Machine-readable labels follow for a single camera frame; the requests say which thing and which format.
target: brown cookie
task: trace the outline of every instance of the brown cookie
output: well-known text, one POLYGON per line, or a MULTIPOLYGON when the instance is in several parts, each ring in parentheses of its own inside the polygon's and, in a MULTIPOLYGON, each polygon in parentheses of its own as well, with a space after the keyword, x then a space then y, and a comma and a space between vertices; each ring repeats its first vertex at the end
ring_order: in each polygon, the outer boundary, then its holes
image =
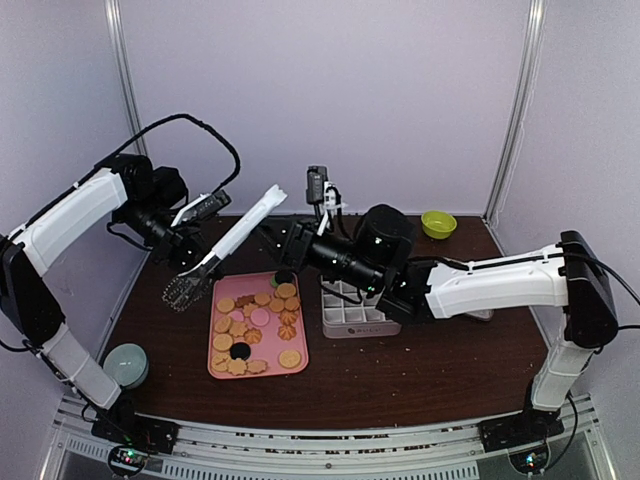
POLYGON ((297 350, 285 350, 278 356, 278 363, 284 368, 296 368, 300 362, 302 362, 302 355, 297 350))
POLYGON ((260 307, 258 307, 255 303, 248 303, 247 305, 242 307, 242 313, 244 314, 245 318, 249 318, 251 316, 251 312, 253 312, 257 308, 260 307))
POLYGON ((278 297, 285 299, 293 297, 297 292, 296 286, 293 283, 282 283, 276 288, 278 297))
POLYGON ((271 302, 271 295, 268 293, 258 293, 254 297, 254 302, 256 302, 261 307, 266 307, 271 302))
POLYGON ((300 308, 300 299, 298 297, 290 297, 284 301, 284 308, 291 312, 295 312, 300 308))
POLYGON ((283 325, 293 325, 296 321, 298 321, 298 312, 285 310, 280 314, 280 323, 283 325))
POLYGON ((225 315, 224 317, 220 318, 216 323, 213 324, 213 330, 216 333, 227 333, 227 331, 229 331, 229 327, 231 326, 232 322, 233 322, 233 319, 230 316, 225 315))
POLYGON ((294 327, 293 325, 282 325, 280 328, 278 328, 278 336, 287 342, 295 338, 296 335, 296 327, 294 327))
POLYGON ((216 353, 211 359, 211 369, 214 372, 226 372, 230 360, 228 353, 216 353))
POLYGON ((218 302, 217 308, 221 313, 229 313, 236 308, 236 302, 233 301, 233 298, 223 298, 218 302))
POLYGON ((238 308, 242 308, 250 303, 253 303, 253 295, 242 295, 236 299, 236 307, 238 308))
POLYGON ((233 338, 231 335, 226 333, 221 333, 220 335, 216 335, 213 339, 213 348, 215 348, 219 352, 226 352, 233 346, 233 338))
POLYGON ((258 330, 257 328, 250 328, 244 334, 244 341, 249 345, 260 343, 260 340, 262 340, 262 331, 258 330))
POLYGON ((227 371, 231 375, 239 376, 244 375, 247 371, 247 362, 242 360, 241 358, 236 358, 235 360, 229 360, 229 364, 227 365, 227 371))
POLYGON ((262 373, 269 364, 265 360, 250 360, 247 362, 247 371, 249 373, 262 373))
POLYGON ((282 310, 284 310, 284 300, 282 300, 281 298, 274 298, 269 304, 269 309, 273 313, 280 313, 282 310))
POLYGON ((244 322, 233 322, 233 325, 229 328, 229 333, 234 337, 242 337, 248 329, 249 327, 244 322))

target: light blue bowl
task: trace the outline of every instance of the light blue bowl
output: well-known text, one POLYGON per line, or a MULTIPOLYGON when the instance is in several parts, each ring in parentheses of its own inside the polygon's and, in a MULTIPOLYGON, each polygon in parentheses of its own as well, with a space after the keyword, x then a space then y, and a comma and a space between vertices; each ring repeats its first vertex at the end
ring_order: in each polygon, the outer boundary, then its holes
POLYGON ((147 354, 135 343, 118 345, 107 355, 104 371, 124 389, 139 387, 149 373, 147 354))

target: pink cookie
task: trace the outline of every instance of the pink cookie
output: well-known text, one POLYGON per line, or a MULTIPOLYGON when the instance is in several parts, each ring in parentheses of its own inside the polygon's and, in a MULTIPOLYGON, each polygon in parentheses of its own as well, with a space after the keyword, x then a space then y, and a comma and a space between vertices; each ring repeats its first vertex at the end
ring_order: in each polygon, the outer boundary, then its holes
POLYGON ((236 322, 244 322, 244 315, 240 310, 234 310, 229 313, 229 316, 233 318, 236 322))
POLYGON ((269 312, 264 308, 257 308, 251 312, 251 323, 256 327, 264 327, 269 323, 269 312))

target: dark brown tabletop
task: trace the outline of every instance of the dark brown tabletop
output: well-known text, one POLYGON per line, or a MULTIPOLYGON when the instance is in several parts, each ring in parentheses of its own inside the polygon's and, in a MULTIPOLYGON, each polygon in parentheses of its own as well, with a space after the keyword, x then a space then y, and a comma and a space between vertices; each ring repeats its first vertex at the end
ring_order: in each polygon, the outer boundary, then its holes
MULTIPOLYGON (((214 220, 213 242, 237 218, 214 220)), ((419 218, 413 218, 419 224, 419 218)), ((346 218, 353 225, 355 218, 346 218)), ((445 241, 424 235, 415 255, 462 260, 499 256, 479 218, 458 218, 445 241)), ((225 263, 227 274, 275 270, 250 238, 225 263)), ((522 408, 528 382, 546 347, 526 308, 496 312, 490 322, 467 317, 405 326, 399 335, 332 340, 322 333, 317 272, 299 277, 310 362, 301 373, 216 380, 207 370, 211 298, 177 314, 161 300, 173 277, 145 265, 109 348, 141 345, 150 360, 135 390, 140 413, 180 420, 261 428, 342 429, 409 426, 494 415, 522 408)))

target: bowl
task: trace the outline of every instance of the bowl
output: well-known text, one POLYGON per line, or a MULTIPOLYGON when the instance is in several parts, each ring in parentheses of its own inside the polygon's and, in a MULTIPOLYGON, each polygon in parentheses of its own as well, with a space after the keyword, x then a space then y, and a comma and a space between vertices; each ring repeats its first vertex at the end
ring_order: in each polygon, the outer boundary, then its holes
POLYGON ((432 210, 422 214, 422 231, 436 240, 449 238, 457 226, 456 219, 446 212, 432 210))
POLYGON ((118 345, 104 361, 104 371, 125 389, 131 390, 144 382, 149 373, 147 354, 135 343, 118 345))

